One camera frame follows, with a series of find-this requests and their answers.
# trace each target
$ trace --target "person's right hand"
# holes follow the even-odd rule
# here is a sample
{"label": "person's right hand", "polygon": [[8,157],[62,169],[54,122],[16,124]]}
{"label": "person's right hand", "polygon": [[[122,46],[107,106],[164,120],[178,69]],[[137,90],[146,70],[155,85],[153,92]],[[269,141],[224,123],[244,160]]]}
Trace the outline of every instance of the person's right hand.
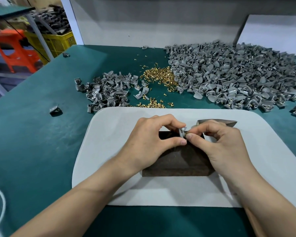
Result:
{"label": "person's right hand", "polygon": [[[217,142],[206,141],[200,137],[202,133],[213,136]],[[257,173],[237,128],[209,120],[190,129],[185,137],[208,155],[214,169],[226,180],[234,183],[239,178],[247,178],[251,173]]]}

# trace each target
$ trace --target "pile of brass screws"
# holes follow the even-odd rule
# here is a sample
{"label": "pile of brass screws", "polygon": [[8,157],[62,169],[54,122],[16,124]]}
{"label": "pile of brass screws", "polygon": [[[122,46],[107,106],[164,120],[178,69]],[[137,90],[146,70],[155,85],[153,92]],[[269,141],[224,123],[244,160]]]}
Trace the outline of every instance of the pile of brass screws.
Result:
{"label": "pile of brass screws", "polygon": [[137,105],[138,107],[146,107],[146,108],[166,108],[163,104],[157,103],[157,100],[155,98],[150,98],[150,103],[145,105],[141,102]]}
{"label": "pile of brass screws", "polygon": [[158,84],[164,84],[168,87],[169,92],[173,92],[178,83],[174,80],[174,74],[170,67],[166,68],[151,68],[146,70],[140,78],[144,78],[148,82],[159,81]]}

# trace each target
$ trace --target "person's left hand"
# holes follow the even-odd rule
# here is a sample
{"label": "person's left hand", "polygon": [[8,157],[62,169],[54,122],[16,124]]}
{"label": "person's left hand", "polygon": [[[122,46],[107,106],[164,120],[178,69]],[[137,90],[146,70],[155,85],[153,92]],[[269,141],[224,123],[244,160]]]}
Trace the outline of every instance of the person's left hand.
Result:
{"label": "person's left hand", "polygon": [[180,145],[186,145],[186,139],[172,137],[162,140],[159,138],[159,130],[165,126],[170,131],[186,126],[171,114],[140,118],[127,142],[120,150],[116,158],[133,174],[149,167],[158,157],[168,149]]}

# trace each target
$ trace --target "forearm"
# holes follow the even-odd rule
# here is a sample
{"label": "forearm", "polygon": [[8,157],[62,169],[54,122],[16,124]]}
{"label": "forearm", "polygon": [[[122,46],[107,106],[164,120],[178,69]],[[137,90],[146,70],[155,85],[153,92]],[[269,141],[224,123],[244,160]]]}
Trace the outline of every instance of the forearm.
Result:
{"label": "forearm", "polygon": [[82,236],[112,195],[132,173],[119,165],[118,157],[26,223],[12,237]]}
{"label": "forearm", "polygon": [[268,237],[296,237],[296,208],[257,172],[235,186]]}

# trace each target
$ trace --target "hand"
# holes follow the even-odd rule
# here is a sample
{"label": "hand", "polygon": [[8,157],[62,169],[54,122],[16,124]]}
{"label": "hand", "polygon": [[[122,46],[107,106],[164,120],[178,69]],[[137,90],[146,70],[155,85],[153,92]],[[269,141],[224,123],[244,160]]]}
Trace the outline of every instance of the hand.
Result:
{"label": "hand", "polygon": [[162,126],[174,131],[185,127],[186,124],[178,121],[171,114],[140,118],[127,142],[116,156],[124,167],[130,169],[132,174],[136,174],[155,163],[166,150],[186,145],[186,140],[181,137],[160,139],[159,130]]}
{"label": "hand", "polygon": [[[217,142],[206,141],[200,137],[202,133],[213,136]],[[237,128],[210,120],[190,129],[185,137],[202,149],[208,155],[214,169],[231,183],[248,177],[250,173],[257,173]]]}

